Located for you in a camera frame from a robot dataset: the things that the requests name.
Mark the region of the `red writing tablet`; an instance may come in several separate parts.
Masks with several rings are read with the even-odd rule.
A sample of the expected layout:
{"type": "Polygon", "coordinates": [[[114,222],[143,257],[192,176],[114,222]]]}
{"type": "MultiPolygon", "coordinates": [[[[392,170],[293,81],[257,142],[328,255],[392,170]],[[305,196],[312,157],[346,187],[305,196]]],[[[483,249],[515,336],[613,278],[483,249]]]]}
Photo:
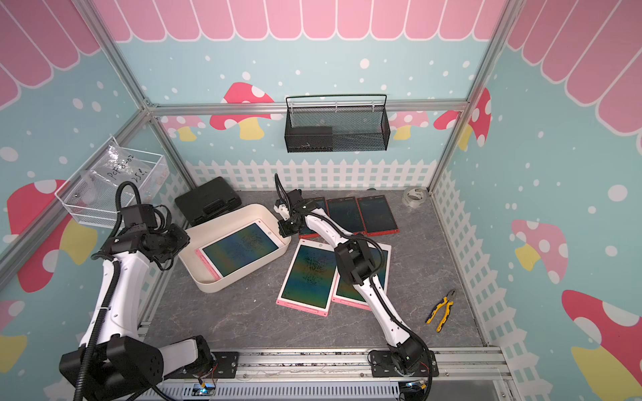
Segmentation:
{"type": "Polygon", "coordinates": [[[332,233],[332,227],[327,220],[326,200],[324,197],[314,197],[304,200],[299,209],[302,226],[299,230],[299,237],[309,239],[322,237],[332,233]]]}
{"type": "Polygon", "coordinates": [[[357,199],[357,204],[365,232],[369,237],[399,232],[399,227],[384,195],[361,197],[357,199]]]}
{"type": "Polygon", "coordinates": [[[354,197],[342,197],[326,201],[329,217],[347,232],[365,233],[361,213],[354,197]]]}

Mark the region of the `pink writing tablet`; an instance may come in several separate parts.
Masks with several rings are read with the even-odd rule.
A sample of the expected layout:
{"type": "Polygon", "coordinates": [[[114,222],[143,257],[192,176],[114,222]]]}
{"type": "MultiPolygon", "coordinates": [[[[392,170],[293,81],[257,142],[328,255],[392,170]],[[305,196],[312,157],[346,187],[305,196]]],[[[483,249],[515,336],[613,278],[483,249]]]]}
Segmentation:
{"type": "Polygon", "coordinates": [[[195,254],[218,281],[284,246],[284,241],[265,222],[257,219],[198,248],[195,254]]]}
{"type": "Polygon", "coordinates": [[[327,317],[338,279],[336,272],[334,247],[321,242],[300,240],[276,304],[327,317]]]}
{"type": "MultiPolygon", "coordinates": [[[[384,259],[386,260],[386,265],[377,273],[377,276],[379,277],[379,281],[381,283],[382,289],[384,293],[387,293],[387,286],[389,282],[389,276],[390,276],[390,266],[391,266],[391,252],[392,252],[392,247],[387,244],[381,244],[382,251],[384,253],[384,259]]],[[[331,297],[332,302],[336,302],[339,304],[343,304],[346,306],[351,306],[351,307],[357,307],[359,309],[364,309],[369,311],[369,305],[367,302],[361,297],[361,295],[356,291],[356,289],[345,283],[340,275],[339,271],[335,270],[335,279],[336,283],[334,284],[334,289],[333,289],[333,294],[331,297]]]]}

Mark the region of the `cream plastic storage box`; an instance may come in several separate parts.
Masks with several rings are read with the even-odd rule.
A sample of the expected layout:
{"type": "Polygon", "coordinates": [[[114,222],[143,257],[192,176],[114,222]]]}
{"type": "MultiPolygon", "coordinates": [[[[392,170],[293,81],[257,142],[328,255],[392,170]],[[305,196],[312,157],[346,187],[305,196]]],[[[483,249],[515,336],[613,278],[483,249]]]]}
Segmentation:
{"type": "Polygon", "coordinates": [[[291,239],[279,234],[279,221],[259,204],[217,217],[187,230],[189,245],[179,258],[200,291],[219,292],[282,257],[291,239]]]}

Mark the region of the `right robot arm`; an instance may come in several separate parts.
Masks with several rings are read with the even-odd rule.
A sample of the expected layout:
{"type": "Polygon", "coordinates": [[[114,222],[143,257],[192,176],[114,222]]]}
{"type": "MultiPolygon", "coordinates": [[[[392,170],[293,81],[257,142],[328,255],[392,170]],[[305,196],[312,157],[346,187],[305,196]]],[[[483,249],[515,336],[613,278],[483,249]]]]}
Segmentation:
{"type": "Polygon", "coordinates": [[[274,210],[282,217],[279,233],[292,237],[307,227],[334,247],[340,279],[351,285],[368,304],[384,333],[393,366],[406,376],[424,369],[432,378],[430,349],[403,322],[379,281],[378,273],[384,267],[381,246],[368,237],[345,230],[313,201],[304,199],[301,190],[287,192],[277,180],[276,191],[279,199],[274,210]]]}

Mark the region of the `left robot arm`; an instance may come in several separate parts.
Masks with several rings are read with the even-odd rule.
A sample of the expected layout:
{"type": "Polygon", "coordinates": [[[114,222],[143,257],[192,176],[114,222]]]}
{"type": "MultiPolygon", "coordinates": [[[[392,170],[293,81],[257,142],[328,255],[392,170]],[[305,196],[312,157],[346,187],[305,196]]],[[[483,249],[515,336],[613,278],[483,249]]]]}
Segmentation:
{"type": "Polygon", "coordinates": [[[142,286],[152,266],[172,265],[190,241],[159,207],[118,207],[115,230],[93,259],[103,263],[103,282],[87,332],[77,350],[60,359],[61,374],[76,400],[136,398],[173,374],[200,378],[217,366],[207,341],[194,336],[165,347],[138,334],[142,286]]]}

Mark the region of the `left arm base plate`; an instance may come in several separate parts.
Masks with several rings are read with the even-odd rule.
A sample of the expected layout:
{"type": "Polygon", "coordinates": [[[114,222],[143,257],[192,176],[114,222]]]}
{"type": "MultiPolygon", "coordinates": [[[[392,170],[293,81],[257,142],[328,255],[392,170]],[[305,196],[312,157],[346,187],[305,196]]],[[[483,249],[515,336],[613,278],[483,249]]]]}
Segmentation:
{"type": "Polygon", "coordinates": [[[165,376],[165,379],[234,379],[239,365],[239,352],[210,352],[210,357],[165,376]]]}

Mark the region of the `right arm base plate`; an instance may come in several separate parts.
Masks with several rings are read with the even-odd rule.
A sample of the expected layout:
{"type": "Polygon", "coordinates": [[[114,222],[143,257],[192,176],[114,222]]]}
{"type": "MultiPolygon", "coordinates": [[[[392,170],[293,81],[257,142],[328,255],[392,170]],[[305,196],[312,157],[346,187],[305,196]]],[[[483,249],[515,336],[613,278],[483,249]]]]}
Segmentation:
{"type": "Polygon", "coordinates": [[[367,361],[375,378],[424,378],[428,374],[436,378],[440,375],[436,354],[431,350],[423,354],[416,364],[404,362],[389,350],[371,350],[367,361]]]}

